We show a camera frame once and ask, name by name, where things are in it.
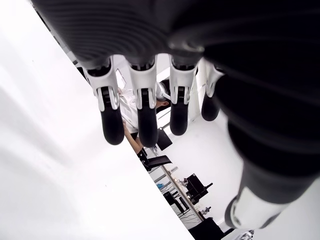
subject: black fingertip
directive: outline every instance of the black fingertip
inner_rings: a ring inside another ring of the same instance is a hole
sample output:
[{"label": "black fingertip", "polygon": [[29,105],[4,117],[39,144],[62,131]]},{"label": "black fingertip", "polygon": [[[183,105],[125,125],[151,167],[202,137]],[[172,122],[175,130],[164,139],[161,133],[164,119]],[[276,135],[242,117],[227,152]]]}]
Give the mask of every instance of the black fingertip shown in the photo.
[{"label": "black fingertip", "polygon": [[117,110],[107,107],[101,111],[101,119],[105,140],[112,145],[120,144],[125,136],[120,107]]},{"label": "black fingertip", "polygon": [[208,97],[207,93],[205,93],[201,109],[203,119],[209,122],[215,120],[219,114],[219,110],[220,107],[216,94],[214,93],[212,97]]},{"label": "black fingertip", "polygon": [[176,136],[181,136],[188,127],[188,104],[171,104],[170,129]]},{"label": "black fingertip", "polygon": [[143,106],[137,111],[140,141],[143,146],[152,148],[158,141],[156,108]]}]

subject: window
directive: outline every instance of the window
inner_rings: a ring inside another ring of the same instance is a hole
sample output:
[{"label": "window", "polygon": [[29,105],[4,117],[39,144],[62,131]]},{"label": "window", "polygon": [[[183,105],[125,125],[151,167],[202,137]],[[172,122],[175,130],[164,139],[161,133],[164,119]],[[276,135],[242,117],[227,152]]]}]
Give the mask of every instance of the window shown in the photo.
[{"label": "window", "polygon": [[172,134],[171,129],[170,129],[170,125],[169,125],[169,126],[166,126],[166,127],[163,129],[163,131],[164,131],[165,134],[167,134],[168,136],[169,136],[170,134]]},{"label": "window", "polygon": [[162,110],[156,115],[156,122],[157,126],[159,127],[164,127],[168,123],[170,123],[170,115],[171,115],[171,107],[168,107],[165,110]]},{"label": "window", "polygon": [[166,68],[162,72],[156,75],[156,81],[160,83],[162,80],[167,79],[170,76],[170,67]]},{"label": "window", "polygon": [[126,83],[126,81],[125,81],[124,77],[122,76],[122,74],[121,74],[119,69],[117,69],[115,71],[115,76],[116,76],[116,81],[118,83],[118,87],[123,89],[126,86],[127,83]]}]

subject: white surface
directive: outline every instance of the white surface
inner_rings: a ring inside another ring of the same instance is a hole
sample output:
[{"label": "white surface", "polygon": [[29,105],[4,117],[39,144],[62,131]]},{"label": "white surface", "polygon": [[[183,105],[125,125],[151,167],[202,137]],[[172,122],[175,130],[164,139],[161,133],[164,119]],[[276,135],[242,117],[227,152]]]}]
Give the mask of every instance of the white surface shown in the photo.
[{"label": "white surface", "polygon": [[27,1],[2,2],[0,46],[1,239],[193,239]]}]

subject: black equipment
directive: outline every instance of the black equipment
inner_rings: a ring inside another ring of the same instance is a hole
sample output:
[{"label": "black equipment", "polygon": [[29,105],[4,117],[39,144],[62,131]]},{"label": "black equipment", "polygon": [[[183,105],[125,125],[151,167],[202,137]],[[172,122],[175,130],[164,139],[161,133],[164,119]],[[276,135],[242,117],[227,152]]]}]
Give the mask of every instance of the black equipment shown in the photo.
[{"label": "black equipment", "polygon": [[193,205],[197,204],[199,199],[208,193],[207,189],[213,185],[213,183],[210,183],[208,186],[204,186],[195,174],[189,176],[187,182],[186,188],[188,191],[186,195]]},{"label": "black equipment", "polygon": [[158,136],[158,142],[156,144],[159,146],[161,151],[165,150],[172,144],[172,141],[162,127],[158,128]]},{"label": "black equipment", "polygon": [[179,200],[180,200],[181,204],[185,207],[185,210],[190,209],[190,207],[189,207],[188,204],[185,202],[185,200],[182,198],[182,196],[179,197]]},{"label": "black equipment", "polygon": [[178,202],[178,200],[176,200],[174,196],[172,196],[171,192],[167,191],[166,193],[163,194],[163,196],[170,206],[175,204],[181,213],[185,211],[184,208]]},{"label": "black equipment", "polygon": [[189,232],[195,240],[220,240],[225,237],[212,217],[204,218],[197,226],[189,229]]},{"label": "black equipment", "polygon": [[152,168],[162,166],[164,164],[172,163],[166,155],[147,158],[145,152],[140,151],[137,156],[147,171],[151,171]]}]

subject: robotic hand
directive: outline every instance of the robotic hand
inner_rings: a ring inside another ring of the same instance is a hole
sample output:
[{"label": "robotic hand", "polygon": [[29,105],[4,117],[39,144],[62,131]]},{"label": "robotic hand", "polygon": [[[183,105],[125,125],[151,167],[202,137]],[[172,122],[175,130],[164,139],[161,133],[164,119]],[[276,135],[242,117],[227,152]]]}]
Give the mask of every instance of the robotic hand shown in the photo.
[{"label": "robotic hand", "polygon": [[187,129],[200,58],[217,66],[210,70],[201,113],[212,121],[223,110],[243,158],[239,192],[225,212],[230,227],[264,228],[319,176],[317,2],[32,1],[86,68],[111,144],[124,138],[113,55],[128,61],[147,147],[158,138],[155,56],[171,55],[170,127],[176,135]]}]

